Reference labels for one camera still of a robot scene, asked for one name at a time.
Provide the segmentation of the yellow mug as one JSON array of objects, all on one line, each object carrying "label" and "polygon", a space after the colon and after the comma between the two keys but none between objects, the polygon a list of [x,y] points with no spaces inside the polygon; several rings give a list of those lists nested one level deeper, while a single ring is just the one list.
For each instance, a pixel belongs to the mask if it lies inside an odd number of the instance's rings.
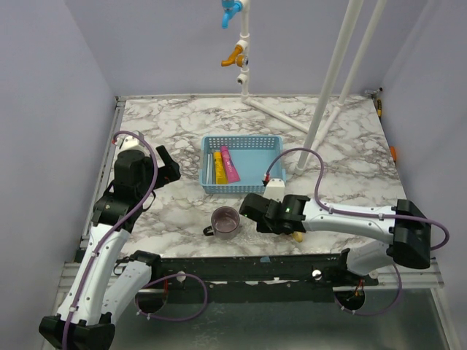
[{"label": "yellow mug", "polygon": [[304,234],[302,232],[296,231],[291,236],[292,236],[293,240],[295,242],[297,242],[297,243],[302,243],[303,240],[304,240]]}]

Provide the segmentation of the purple translucent cup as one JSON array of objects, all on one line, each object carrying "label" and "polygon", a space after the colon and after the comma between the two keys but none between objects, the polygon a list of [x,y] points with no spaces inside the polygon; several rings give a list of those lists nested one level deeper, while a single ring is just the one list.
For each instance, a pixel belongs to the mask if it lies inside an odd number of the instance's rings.
[{"label": "purple translucent cup", "polygon": [[240,215],[235,208],[222,206],[215,209],[210,219],[210,225],[203,229],[206,237],[214,236],[222,240],[231,240],[241,229]]}]

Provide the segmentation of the yellow toothpaste tube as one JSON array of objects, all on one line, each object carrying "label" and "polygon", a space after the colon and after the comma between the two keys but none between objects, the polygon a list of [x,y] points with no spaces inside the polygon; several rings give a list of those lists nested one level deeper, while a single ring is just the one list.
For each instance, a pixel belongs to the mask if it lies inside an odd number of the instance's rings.
[{"label": "yellow toothpaste tube", "polygon": [[228,184],[228,179],[225,173],[221,152],[214,152],[213,158],[215,164],[215,184]]}]

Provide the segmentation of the pink toothpaste tube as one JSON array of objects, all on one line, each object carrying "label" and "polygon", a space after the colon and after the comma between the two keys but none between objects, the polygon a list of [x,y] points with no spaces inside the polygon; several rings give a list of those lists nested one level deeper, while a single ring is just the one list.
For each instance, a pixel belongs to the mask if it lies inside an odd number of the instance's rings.
[{"label": "pink toothpaste tube", "polygon": [[227,146],[220,147],[220,154],[221,154],[221,158],[223,161],[223,166],[225,169],[225,174],[226,174],[228,183],[239,182],[240,176],[233,164],[233,161],[231,159],[231,155],[230,155],[230,152]]}]

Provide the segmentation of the blue plastic basket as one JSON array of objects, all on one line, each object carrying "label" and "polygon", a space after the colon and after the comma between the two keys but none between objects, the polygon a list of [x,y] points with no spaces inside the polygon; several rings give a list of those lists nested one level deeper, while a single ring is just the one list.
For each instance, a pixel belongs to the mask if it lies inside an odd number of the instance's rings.
[{"label": "blue plastic basket", "polygon": [[[232,184],[215,184],[215,166],[213,154],[227,146],[233,164],[240,176],[239,182]],[[201,140],[201,168],[199,183],[207,194],[263,193],[265,187],[262,180],[268,167],[271,167],[270,178],[286,180],[286,170],[279,160],[274,158],[283,151],[282,138],[272,135],[252,136],[205,136]],[[206,183],[207,153],[212,153],[212,183]]]}]

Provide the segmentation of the clear textured round tray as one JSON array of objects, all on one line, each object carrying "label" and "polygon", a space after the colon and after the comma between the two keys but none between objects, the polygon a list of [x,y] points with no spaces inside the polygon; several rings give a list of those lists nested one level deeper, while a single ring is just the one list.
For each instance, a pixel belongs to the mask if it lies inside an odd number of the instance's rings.
[{"label": "clear textured round tray", "polygon": [[249,245],[272,245],[293,242],[293,239],[287,235],[259,233],[256,231],[256,225],[251,223],[242,224],[238,240],[242,244]]}]

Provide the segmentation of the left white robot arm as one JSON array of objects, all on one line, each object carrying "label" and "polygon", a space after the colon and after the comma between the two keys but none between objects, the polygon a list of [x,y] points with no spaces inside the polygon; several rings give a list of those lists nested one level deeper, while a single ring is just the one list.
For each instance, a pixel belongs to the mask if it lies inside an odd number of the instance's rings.
[{"label": "left white robot arm", "polygon": [[180,179],[180,166],[166,148],[156,151],[161,166],[140,145],[119,151],[114,178],[93,206],[88,246],[73,284],[56,314],[39,325],[55,349],[109,349],[117,321],[138,290],[161,282],[162,271],[154,265],[159,258],[152,253],[130,258],[128,270],[109,282],[144,202]]}]

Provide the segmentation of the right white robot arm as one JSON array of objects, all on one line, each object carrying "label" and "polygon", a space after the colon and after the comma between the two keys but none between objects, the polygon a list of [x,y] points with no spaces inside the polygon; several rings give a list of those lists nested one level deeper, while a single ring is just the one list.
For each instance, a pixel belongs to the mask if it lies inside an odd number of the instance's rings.
[{"label": "right white robot arm", "polygon": [[395,206],[361,207],[319,204],[305,195],[276,201],[250,193],[239,213],[255,222],[260,233],[325,231],[369,238],[369,243],[343,252],[336,266],[336,278],[346,286],[392,264],[417,270],[431,265],[431,224],[408,200],[398,200]]}]

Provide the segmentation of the grey toothbrush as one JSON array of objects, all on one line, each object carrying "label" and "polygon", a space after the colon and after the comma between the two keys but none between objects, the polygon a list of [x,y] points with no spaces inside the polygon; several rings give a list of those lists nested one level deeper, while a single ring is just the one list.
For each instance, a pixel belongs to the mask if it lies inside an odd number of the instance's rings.
[{"label": "grey toothbrush", "polygon": [[212,153],[207,153],[206,183],[212,183]]}]

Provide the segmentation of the orange tap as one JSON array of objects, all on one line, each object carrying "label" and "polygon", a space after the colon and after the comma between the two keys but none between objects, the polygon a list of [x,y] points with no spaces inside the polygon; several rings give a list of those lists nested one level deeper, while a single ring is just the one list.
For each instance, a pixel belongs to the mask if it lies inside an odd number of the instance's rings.
[{"label": "orange tap", "polygon": [[249,63],[248,57],[244,54],[244,48],[241,45],[235,46],[233,52],[226,60],[221,61],[222,67],[237,65],[240,68],[247,66]]}]

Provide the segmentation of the yellow tool in corner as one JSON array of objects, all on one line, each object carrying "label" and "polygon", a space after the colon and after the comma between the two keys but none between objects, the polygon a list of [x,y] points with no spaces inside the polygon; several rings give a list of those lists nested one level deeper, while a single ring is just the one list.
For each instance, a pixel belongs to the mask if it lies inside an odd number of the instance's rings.
[{"label": "yellow tool in corner", "polygon": [[383,88],[380,87],[377,92],[377,98],[376,98],[376,109],[377,109],[377,115],[378,118],[382,118],[382,99],[381,99],[381,93],[383,92]]}]

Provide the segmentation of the blue tap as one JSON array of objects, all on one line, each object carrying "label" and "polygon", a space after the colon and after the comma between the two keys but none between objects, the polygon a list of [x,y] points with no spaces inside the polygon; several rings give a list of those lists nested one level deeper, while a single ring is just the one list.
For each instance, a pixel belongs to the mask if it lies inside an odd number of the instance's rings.
[{"label": "blue tap", "polygon": [[221,5],[224,11],[221,26],[226,29],[229,21],[235,16],[235,14],[243,10],[243,4],[240,1],[222,0]]}]

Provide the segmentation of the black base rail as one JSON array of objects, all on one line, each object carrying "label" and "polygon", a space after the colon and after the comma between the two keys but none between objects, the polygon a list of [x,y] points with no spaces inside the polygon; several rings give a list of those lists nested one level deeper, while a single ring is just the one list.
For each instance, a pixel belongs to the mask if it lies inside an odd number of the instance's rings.
[{"label": "black base rail", "polygon": [[269,255],[252,257],[162,258],[136,251],[125,259],[150,267],[156,283],[141,296],[155,303],[163,295],[170,303],[275,303],[333,300],[333,288],[352,289],[359,282],[378,284],[370,276],[347,271],[340,254]]}]

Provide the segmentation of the white pvc pipe frame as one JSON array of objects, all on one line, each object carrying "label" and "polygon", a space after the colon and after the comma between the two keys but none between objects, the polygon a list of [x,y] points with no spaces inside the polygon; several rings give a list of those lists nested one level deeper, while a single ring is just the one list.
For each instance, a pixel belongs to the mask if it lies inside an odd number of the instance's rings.
[{"label": "white pvc pipe frame", "polygon": [[286,116],[285,114],[278,112],[275,109],[269,108],[251,97],[249,92],[250,69],[247,65],[247,59],[250,50],[250,2],[234,1],[233,8],[242,16],[240,40],[237,42],[235,49],[232,52],[234,63],[240,68],[240,75],[237,77],[237,82],[242,86],[242,91],[240,94],[242,103],[265,112],[269,116],[274,117],[277,120],[284,122],[285,124],[292,126],[299,131],[305,132],[306,138],[304,142],[304,148],[316,150],[327,135],[333,121],[341,113],[344,102],[346,101],[346,98],[350,92],[350,88],[352,87],[353,80],[358,73],[358,69],[360,68],[363,57],[366,54],[371,39],[376,31],[377,25],[379,24],[379,20],[386,7],[386,3],[386,1],[378,1],[376,3],[366,27],[366,31],[363,35],[363,38],[361,39],[360,46],[350,67],[349,74],[347,75],[347,78],[344,82],[344,87],[341,89],[337,105],[332,109],[328,119],[325,122],[322,122],[325,108],[329,98],[331,97],[331,92],[336,84],[338,73],[343,63],[344,56],[347,53],[347,48],[355,30],[360,11],[363,7],[362,1],[348,2],[344,19],[339,30],[339,35],[333,49],[333,54],[328,65],[328,70],[326,72],[325,79],[320,91],[318,102],[314,110],[312,121],[310,126],[306,127]]}]

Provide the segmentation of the orange clamp on wall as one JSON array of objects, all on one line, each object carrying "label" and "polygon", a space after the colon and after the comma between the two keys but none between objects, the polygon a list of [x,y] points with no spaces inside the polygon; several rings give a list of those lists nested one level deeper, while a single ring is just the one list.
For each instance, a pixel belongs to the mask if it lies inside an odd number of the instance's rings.
[{"label": "orange clamp on wall", "polygon": [[390,154],[392,156],[394,163],[397,163],[397,152],[396,152],[395,147],[390,146]]}]

